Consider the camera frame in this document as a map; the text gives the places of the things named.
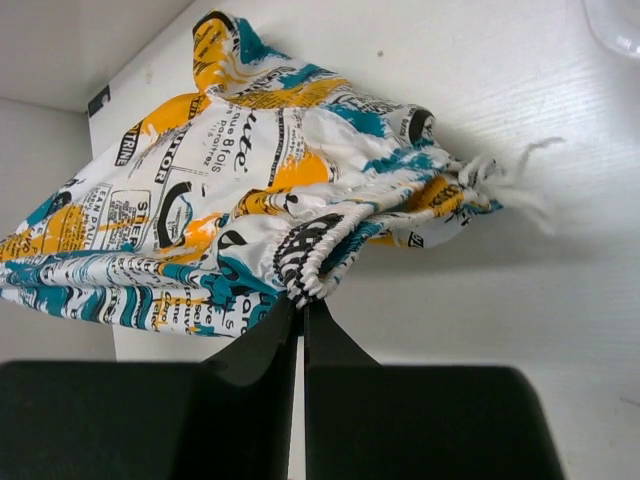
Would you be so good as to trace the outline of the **white perforated plastic basket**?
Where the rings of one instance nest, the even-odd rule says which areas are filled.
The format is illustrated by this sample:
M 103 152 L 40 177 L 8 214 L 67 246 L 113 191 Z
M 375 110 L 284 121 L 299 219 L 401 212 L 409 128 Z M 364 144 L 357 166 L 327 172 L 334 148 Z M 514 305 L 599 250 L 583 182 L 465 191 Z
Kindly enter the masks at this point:
M 639 60 L 639 0 L 583 0 L 590 32 L 607 50 Z

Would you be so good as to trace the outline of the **white patterned printed shorts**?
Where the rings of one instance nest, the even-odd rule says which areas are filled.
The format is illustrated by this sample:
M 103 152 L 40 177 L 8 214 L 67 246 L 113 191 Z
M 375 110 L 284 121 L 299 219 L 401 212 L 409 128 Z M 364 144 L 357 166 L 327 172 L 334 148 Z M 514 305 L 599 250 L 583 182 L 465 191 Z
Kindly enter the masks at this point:
M 147 115 L 1 244 L 5 300 L 62 318 L 237 337 L 280 295 L 331 294 L 369 241 L 429 248 L 516 208 L 527 163 L 459 160 L 431 112 L 371 95 L 213 10 L 196 91 Z

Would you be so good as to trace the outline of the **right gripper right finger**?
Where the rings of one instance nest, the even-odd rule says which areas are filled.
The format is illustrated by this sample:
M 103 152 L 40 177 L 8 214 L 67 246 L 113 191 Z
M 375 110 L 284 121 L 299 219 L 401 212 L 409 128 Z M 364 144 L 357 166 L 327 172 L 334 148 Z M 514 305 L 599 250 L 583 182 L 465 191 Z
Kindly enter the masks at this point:
M 509 366 L 384 365 L 303 310 L 309 479 L 562 479 L 542 405 Z

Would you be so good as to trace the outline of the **small black label plate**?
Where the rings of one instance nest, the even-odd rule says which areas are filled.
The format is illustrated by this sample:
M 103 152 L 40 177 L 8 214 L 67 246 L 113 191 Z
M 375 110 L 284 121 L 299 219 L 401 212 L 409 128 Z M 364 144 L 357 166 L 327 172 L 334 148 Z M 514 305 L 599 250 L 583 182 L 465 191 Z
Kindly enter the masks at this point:
M 110 85 L 105 85 L 87 104 L 87 115 L 89 118 L 98 113 L 105 105 L 111 101 Z

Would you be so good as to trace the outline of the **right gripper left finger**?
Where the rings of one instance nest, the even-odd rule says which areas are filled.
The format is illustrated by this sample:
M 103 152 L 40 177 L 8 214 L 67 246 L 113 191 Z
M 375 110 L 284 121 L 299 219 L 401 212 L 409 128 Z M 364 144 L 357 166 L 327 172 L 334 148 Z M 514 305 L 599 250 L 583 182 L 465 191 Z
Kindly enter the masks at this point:
M 1 367 L 5 479 L 284 479 L 297 334 L 280 298 L 206 360 Z

